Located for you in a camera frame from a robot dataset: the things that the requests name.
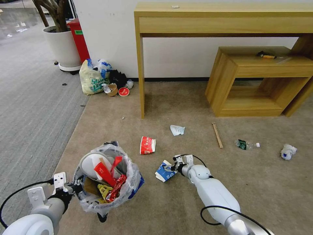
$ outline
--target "wooden shelf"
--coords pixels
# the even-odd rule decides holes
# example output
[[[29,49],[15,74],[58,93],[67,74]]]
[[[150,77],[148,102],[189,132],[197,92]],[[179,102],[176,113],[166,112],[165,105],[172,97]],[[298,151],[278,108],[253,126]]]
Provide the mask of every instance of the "wooden shelf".
[[[277,59],[257,57],[259,51]],[[205,95],[217,117],[279,116],[312,76],[313,61],[286,47],[219,47]],[[263,80],[234,86],[236,78]]]
[[[220,116],[277,116],[282,111],[259,86],[233,86]]]

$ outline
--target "garbage pile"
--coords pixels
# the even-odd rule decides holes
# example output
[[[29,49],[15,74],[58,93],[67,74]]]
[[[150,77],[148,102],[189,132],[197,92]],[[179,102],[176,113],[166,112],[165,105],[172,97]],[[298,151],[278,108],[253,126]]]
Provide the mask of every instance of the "garbage pile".
[[[124,73],[114,70],[105,60],[98,60],[95,65],[91,59],[83,62],[79,71],[82,84],[82,91],[86,95],[93,95],[105,92],[108,96],[127,96],[129,89],[134,85],[132,80],[128,80]]]
[[[144,179],[139,168],[117,141],[105,143],[86,154],[75,171],[73,181],[82,180],[77,197],[84,211],[104,217],[110,209],[131,199]]]

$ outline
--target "trash bin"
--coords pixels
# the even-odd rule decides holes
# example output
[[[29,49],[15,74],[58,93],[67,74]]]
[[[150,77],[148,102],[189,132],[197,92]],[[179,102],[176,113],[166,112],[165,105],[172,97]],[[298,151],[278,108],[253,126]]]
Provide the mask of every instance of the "trash bin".
[[[69,22],[67,25],[70,27],[72,31],[72,35],[73,35],[73,38],[74,38],[74,41],[78,50],[78,54],[81,58],[81,62],[83,63],[86,59],[90,58],[90,55],[86,46],[85,38],[82,33],[82,28],[79,23],[79,20],[74,19],[73,21]]]
[[[116,208],[133,198],[138,189],[143,185],[144,179],[139,171],[138,166],[132,162],[128,155],[119,146],[117,141],[104,143],[102,146],[91,150],[89,154],[91,153],[101,153],[114,159],[117,156],[122,156],[122,162],[120,162],[117,167],[127,176],[126,182],[121,187],[119,196],[111,203],[100,204],[97,196],[88,193],[85,190],[76,194],[80,201],[80,205],[85,212],[97,213],[100,221],[105,222],[107,214],[111,209]],[[80,165],[81,163],[78,165],[75,171],[73,182],[79,179],[83,179],[82,186],[85,187],[85,179],[87,175],[83,172]]]

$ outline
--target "black cable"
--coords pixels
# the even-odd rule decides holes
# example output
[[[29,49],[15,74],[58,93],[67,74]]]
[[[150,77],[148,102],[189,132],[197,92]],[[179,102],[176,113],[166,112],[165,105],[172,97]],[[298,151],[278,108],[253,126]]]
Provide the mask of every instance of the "black cable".
[[[203,208],[201,209],[200,216],[201,216],[202,220],[203,220],[205,223],[207,223],[207,224],[210,224],[210,225],[218,225],[218,224],[212,224],[212,223],[206,221],[206,220],[203,218],[203,215],[202,215],[203,211],[204,211],[205,209],[209,209],[209,208],[221,208],[221,209],[225,209],[225,210],[229,210],[229,211],[232,211],[232,212],[234,212],[234,213],[237,213],[238,215],[241,215],[242,217],[245,217],[246,219],[248,219],[248,220],[254,222],[254,223],[257,224],[258,226],[260,226],[268,235],[271,235],[271,233],[270,233],[263,225],[261,225],[258,221],[254,220],[254,219],[250,218],[249,216],[247,216],[247,215],[245,215],[245,214],[242,214],[242,213],[240,213],[240,212],[238,212],[238,211],[236,211],[236,210],[233,210],[233,209],[230,209],[230,208],[224,207],[224,206],[206,206],[206,207],[203,207]]]
[[[40,181],[40,182],[37,182],[37,183],[32,183],[30,185],[27,185],[25,187],[22,187],[20,188],[19,190],[15,191],[14,193],[12,193],[10,196],[8,196],[4,202],[2,203],[1,207],[0,207],[0,223],[2,224],[2,226],[6,229],[7,228],[7,225],[5,224],[5,222],[3,221],[2,219],[2,210],[4,208],[4,205],[7,203],[7,201],[15,194],[17,194],[19,191],[22,191],[28,187],[31,187],[31,186],[34,186],[34,185],[38,185],[38,184],[43,184],[43,183],[49,183],[49,184],[53,184],[53,179],[50,179],[50,180],[46,180],[46,181]]]
[[[200,159],[200,158],[198,158],[197,156],[195,156],[195,155],[192,155],[193,157],[195,157],[195,158],[197,158],[200,162],[202,162],[202,164],[206,167],[206,165],[205,165],[205,163]]]
[[[182,154],[182,155],[179,155],[179,156],[177,156],[177,157],[175,157],[175,158],[183,157],[183,156],[186,156],[186,155],[189,155],[189,154]],[[202,164],[206,167],[205,163],[204,163],[200,158],[198,158],[197,156],[195,156],[195,155],[193,155],[193,154],[192,154],[192,156],[195,157],[195,158],[197,158],[197,159],[198,159],[200,162],[202,162]]]

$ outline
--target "floor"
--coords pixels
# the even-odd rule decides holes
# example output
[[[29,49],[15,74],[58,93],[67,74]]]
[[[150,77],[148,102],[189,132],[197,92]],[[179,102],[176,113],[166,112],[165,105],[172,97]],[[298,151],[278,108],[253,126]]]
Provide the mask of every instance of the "floor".
[[[9,3],[0,3],[0,8],[35,8],[33,0],[17,0]]]
[[[35,24],[0,39],[1,203],[15,190],[53,175],[89,98],[78,74],[53,64],[43,27]],[[29,211],[24,191],[8,202],[4,220],[10,224]]]
[[[204,97],[206,83],[146,83],[146,116],[140,119],[139,89],[127,97],[96,94],[65,148],[57,172],[73,174],[79,160],[105,141],[118,140],[145,179],[133,199],[109,212],[101,224],[73,198],[60,223],[60,235],[100,234],[227,234],[200,218],[203,207],[196,189],[181,175],[166,183],[155,178],[164,159],[192,153],[200,157],[238,200],[241,211],[275,235],[311,234],[313,230],[313,97],[290,118],[216,118]],[[215,122],[224,148],[212,127]],[[173,137],[170,125],[185,126]],[[141,137],[156,139],[156,152],[139,154]],[[261,147],[241,150],[236,139]],[[283,144],[298,148],[291,161],[280,157]]]
[[[26,5],[24,8],[21,1],[0,4],[0,40],[15,37],[35,25],[42,25],[34,7],[33,4],[32,7]]]

